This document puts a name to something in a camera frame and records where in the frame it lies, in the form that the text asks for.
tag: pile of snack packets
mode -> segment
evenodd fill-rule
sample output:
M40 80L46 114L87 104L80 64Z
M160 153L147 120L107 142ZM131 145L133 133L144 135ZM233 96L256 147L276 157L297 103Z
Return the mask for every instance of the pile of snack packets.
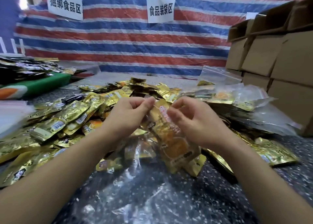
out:
M182 91L162 83L149 85L145 79L133 77L129 81L103 86L81 85L79 88L82 90L79 94L35 105L37 110L28 116L28 125L0 142L0 163L17 157L0 176L0 187L15 183L84 136L92 136L90 133L101 126L119 99L131 96L153 96L156 102L141 126L128 138L133 141L131 146L121 142L115 151L100 160L97 171L123 169L121 161L127 159L160 158L171 173L183 169L196 177L206 161L206 156L201 154L203 151L232 174L221 156L189 142L170 120L167 109L180 96L190 96L208 103L224 123L270 166L299 161L281 144L260 137L271 134L271 131L247 127L233 119L233 112L249 117L257 107L271 100L261 89L259 97L255 97L256 88L253 88L251 97L251 87L243 84L205 85Z
M0 79L2 85L20 81L37 80L53 76L51 72L73 75L74 67L60 67L57 58L0 56Z

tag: red white blue striped tarp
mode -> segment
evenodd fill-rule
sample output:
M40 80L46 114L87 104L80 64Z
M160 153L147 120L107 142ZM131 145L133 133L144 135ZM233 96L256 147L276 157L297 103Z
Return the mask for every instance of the red white blue striped tarp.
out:
M90 62L106 72L195 79L204 65L224 67L229 27L290 0L176 0L174 21L148 24L146 0L83 0L84 21L26 10L15 31L30 56Z

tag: hand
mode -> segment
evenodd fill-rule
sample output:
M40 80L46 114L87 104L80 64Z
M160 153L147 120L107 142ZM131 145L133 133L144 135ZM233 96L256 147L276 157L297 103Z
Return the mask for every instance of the hand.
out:
M123 97L112 109L102 127L112 136L123 139L131 135L140 125L143 117L152 109L154 98Z
M167 111L171 120L193 143L219 153L238 137L224 124L206 103L182 97Z

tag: speckled table surface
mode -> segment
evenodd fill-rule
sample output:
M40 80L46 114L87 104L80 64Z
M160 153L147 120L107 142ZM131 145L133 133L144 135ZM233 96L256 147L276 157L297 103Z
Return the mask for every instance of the speckled table surface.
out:
M72 92L77 91L57 89L32 102L53 101ZM293 151L301 163L274 170L313 206L313 140L281 136L275 140ZM117 174L93 173L55 222L185 224L258 220L241 186L214 161L207 160L197 178L184 173L171 175L158 161L133 162Z

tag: white paper sign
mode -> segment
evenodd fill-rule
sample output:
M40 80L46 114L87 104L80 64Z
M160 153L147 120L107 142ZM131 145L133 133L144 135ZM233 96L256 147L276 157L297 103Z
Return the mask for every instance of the white paper sign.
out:
M47 3L50 13L83 20L83 0L48 0Z
M175 0L147 0L148 23L174 20Z
M254 19L258 13L257 12L247 12L246 20Z

